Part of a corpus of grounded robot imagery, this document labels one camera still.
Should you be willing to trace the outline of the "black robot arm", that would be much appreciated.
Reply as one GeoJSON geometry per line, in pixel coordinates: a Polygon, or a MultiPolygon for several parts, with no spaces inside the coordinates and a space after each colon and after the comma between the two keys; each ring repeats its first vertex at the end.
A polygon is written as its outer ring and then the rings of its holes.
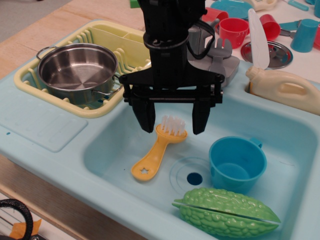
{"type": "Polygon", "coordinates": [[[132,107],[141,128],[154,129],[155,103],[192,103],[194,134],[202,133],[210,110],[223,99],[221,85],[225,75],[191,65],[189,29],[198,26],[209,34],[215,32],[202,21],[207,13],[203,0],[141,0],[145,33],[149,49],[148,69],[122,75],[124,100],[132,107]]]}

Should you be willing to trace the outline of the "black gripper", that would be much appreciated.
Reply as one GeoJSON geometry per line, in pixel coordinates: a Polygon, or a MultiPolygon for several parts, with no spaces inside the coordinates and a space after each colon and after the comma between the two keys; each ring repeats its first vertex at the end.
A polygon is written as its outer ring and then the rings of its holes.
{"type": "Polygon", "coordinates": [[[193,133],[204,132],[211,107],[223,101],[223,75],[189,63],[186,36],[162,40],[145,34],[143,41],[149,49],[151,66],[119,78],[124,100],[132,106],[142,130],[154,130],[154,103],[193,103],[193,133]]]}

